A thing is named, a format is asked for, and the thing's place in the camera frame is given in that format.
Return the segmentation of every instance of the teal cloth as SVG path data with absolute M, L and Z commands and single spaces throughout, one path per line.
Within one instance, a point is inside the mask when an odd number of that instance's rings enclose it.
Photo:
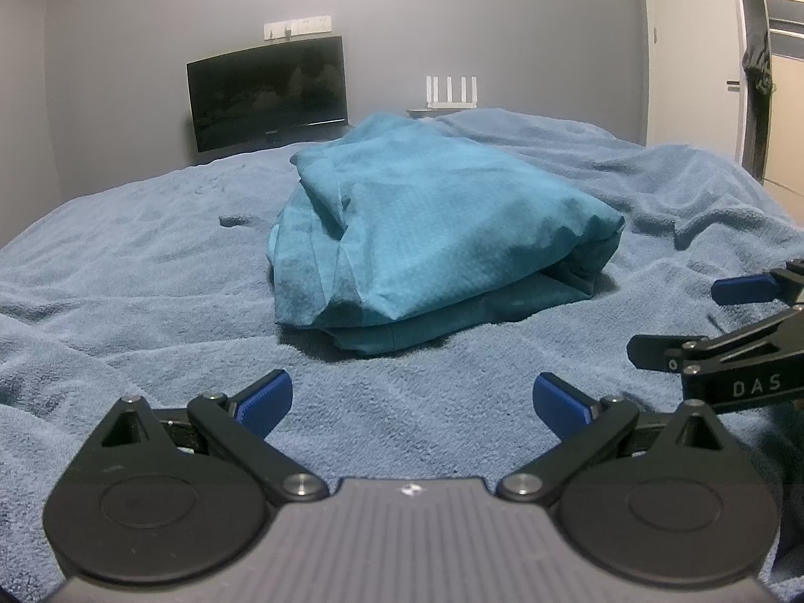
M 276 322 L 360 354 L 588 299 L 624 220 L 568 181 L 433 124 L 371 116 L 296 153 L 268 238 Z

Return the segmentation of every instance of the white door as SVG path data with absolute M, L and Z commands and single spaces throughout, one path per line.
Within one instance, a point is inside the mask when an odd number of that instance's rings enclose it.
M 646 3 L 647 144 L 694 144 L 741 164 L 747 100 L 742 0 Z

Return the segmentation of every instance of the metal screw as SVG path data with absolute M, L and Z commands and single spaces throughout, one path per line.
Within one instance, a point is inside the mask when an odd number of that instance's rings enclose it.
M 506 491 L 520 496 L 535 494 L 542 489 L 542 479 L 532 473 L 512 473 L 502 479 Z
M 619 404 L 621 401 L 625 401 L 621 396 L 606 394 L 606 396 L 600 397 L 600 406 L 602 406 L 603 410 L 608 410 L 613 404 Z
M 403 485 L 402 487 L 400 487 L 399 490 L 405 496 L 415 497 L 424 492 L 425 488 L 419 485 L 418 483 L 407 483 L 407 485 Z
M 293 496 L 312 497 L 324 489 L 324 481 L 312 473 L 292 473 L 282 481 L 282 487 Z

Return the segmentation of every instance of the bed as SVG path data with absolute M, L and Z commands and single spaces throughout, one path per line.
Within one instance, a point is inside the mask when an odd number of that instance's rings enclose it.
M 319 331 L 274 323 L 265 243 L 298 182 L 299 145 L 70 201 L 0 250 L 3 586 L 32 603 L 61 582 L 43 503 L 123 394 L 183 406 L 280 367 L 294 405 L 270 441 L 330 485 L 346 475 L 494 483 L 556 444 L 532 410 L 536 374 L 673 410 L 678 377 L 634 369 L 630 337 L 717 335 L 774 313 L 781 305 L 720 308 L 709 287 L 804 255 L 804 233 L 771 196 L 708 152 L 502 110 L 421 124 L 572 180 L 625 216 L 594 298 L 359 358 Z M 786 405 L 722 417 L 785 503 L 761 574 L 782 600 L 804 592 L 802 415 Z

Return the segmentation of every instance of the blue gripper pad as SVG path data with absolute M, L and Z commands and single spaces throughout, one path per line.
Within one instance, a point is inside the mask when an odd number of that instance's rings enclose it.
M 288 414 L 293 384 L 284 370 L 275 370 L 230 399 L 236 405 L 235 421 L 264 438 Z
M 592 423 L 592 409 L 597 402 L 561 380 L 542 372 L 533 383 L 533 409 L 560 440 Z
M 710 292 L 714 302 L 719 306 L 760 304 L 776 299 L 781 292 L 781 286 L 769 274 L 752 274 L 717 280 L 712 284 Z

